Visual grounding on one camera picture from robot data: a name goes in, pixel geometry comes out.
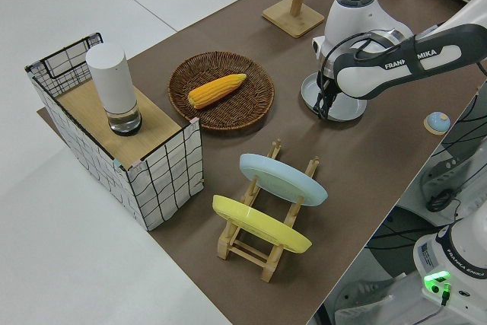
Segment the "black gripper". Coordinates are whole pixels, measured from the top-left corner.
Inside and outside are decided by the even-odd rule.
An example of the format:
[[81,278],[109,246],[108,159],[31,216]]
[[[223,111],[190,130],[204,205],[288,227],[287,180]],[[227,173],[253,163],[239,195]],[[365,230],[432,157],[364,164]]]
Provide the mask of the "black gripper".
[[317,103],[317,115],[320,119],[327,119],[328,113],[331,113],[333,106],[335,105],[335,99],[341,92],[340,88],[336,84],[336,81],[332,78],[324,78],[324,97],[326,101]]

